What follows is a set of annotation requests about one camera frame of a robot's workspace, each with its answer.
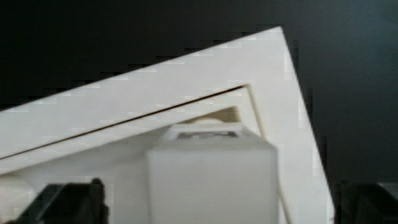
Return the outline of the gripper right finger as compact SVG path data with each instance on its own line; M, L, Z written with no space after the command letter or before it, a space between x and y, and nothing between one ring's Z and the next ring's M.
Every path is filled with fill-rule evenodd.
M398 224L398 183L341 186L339 224Z

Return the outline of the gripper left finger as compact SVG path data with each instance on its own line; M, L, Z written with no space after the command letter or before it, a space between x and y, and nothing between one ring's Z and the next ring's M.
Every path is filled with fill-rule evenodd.
M108 224L104 184L48 184L12 224Z

